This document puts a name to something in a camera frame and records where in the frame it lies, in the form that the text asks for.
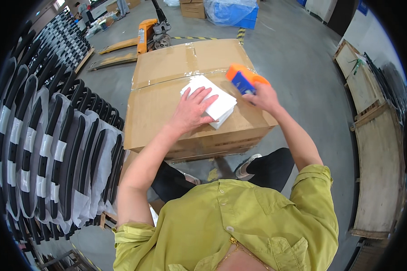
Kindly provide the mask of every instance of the orange pallet jack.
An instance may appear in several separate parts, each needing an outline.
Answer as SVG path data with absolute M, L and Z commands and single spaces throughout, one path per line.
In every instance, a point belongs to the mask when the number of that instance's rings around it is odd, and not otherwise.
M 170 46 L 170 36 L 166 34 L 171 29 L 166 16 L 161 10 L 156 0 L 152 3 L 157 12 L 158 19 L 147 19 L 140 23 L 137 38 L 124 40 L 116 44 L 105 47 L 99 54 L 105 54 L 118 49 L 137 45 L 137 51 L 130 52 L 121 56 L 109 57 L 97 62 L 93 62 L 88 71 L 96 71 L 100 68 L 110 67 L 118 64 L 124 64 L 137 61 L 137 56 L 148 51 L 161 49 Z

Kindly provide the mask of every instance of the shirt pocket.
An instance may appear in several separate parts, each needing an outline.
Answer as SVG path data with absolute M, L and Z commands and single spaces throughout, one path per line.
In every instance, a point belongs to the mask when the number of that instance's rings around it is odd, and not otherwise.
M 306 251 L 308 241 L 301 237 L 293 246 L 283 237 L 271 238 L 274 259 L 280 271 L 306 270 Z
M 266 215 L 273 214 L 283 207 L 295 203 L 285 198 L 278 191 L 266 187 L 254 187 L 255 197 Z

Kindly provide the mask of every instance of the concrete floor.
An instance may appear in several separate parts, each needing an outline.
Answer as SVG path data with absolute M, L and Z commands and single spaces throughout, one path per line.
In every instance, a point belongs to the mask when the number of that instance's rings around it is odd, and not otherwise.
M 166 7 L 161 0 L 158 2 L 172 25 L 169 31 L 171 36 L 235 38 L 237 35 L 238 28 L 215 26 L 204 19 L 184 18 L 179 7 Z M 154 17 L 152 3 L 142 1 L 124 19 L 115 22 L 105 32 L 97 33 L 89 42 L 96 50 L 100 50 L 134 38 L 137 36 L 137 25 L 144 19 Z M 339 35 L 310 16 L 295 0 L 261 2 L 255 30 L 246 30 L 244 38 L 244 48 L 256 71 L 269 80 L 278 93 L 280 103 L 309 133 L 324 164 L 331 170 L 334 180 L 331 193 L 339 222 L 339 249 L 328 269 L 331 271 L 345 269 L 358 241 L 358 237 L 348 233 L 357 164 L 349 131 L 353 115 L 341 76 L 332 62 L 340 39 Z M 172 39 L 173 45 L 190 41 Z M 86 67 L 94 61 L 131 50 L 123 49 L 103 56 L 94 54 Z M 125 116 L 134 69 L 135 63 L 94 72 L 84 69 L 79 77 L 92 91 L 116 107 L 121 116 Z M 207 180 L 209 172 L 214 168 L 217 168 L 219 178 L 232 178 L 233 170 L 250 155 L 266 155 L 280 147 L 287 147 L 287 144 L 280 127 L 276 127 L 257 147 L 244 155 L 181 163 L 174 167 L 201 180 Z M 283 195 L 289 197 L 297 174 L 297 168 L 294 167 L 282 191 Z M 105 271 L 112 270 L 113 238 L 112 232 L 91 226 L 71 236 L 71 241 Z M 72 248 L 65 240 L 43 242 L 41 246 L 44 253 L 54 255 Z

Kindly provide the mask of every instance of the white sneaker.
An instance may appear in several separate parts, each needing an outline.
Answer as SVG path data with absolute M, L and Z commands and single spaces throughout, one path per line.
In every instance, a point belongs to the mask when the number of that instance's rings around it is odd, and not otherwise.
M 245 177 L 251 175 L 249 173 L 246 173 L 246 174 L 241 173 L 241 169 L 243 168 L 243 166 L 248 166 L 253 160 L 255 160 L 256 158 L 260 158 L 260 157 L 262 157 L 262 155 L 260 155 L 260 154 L 252 155 L 247 161 L 245 161 L 242 165 L 240 165 L 237 168 L 237 170 L 235 171 L 235 176 L 239 179 L 242 179 L 242 178 L 245 178 Z
M 179 169 L 177 169 L 179 172 L 181 172 L 182 174 L 184 174 L 184 176 L 189 176 L 193 179 L 193 181 L 191 183 L 194 183 L 195 185 L 200 185 L 201 184 L 201 180 L 199 180 L 198 178 L 196 178 L 195 176 L 191 176 L 190 174 L 187 174 L 183 171 L 180 171 Z

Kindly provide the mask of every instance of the woman's right hand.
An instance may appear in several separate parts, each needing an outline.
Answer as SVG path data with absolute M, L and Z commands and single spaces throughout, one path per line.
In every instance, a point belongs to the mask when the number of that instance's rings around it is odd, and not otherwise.
M 244 94 L 243 98 L 270 114 L 275 114 L 282 106 L 277 99 L 276 91 L 268 84 L 255 82 L 256 95 Z

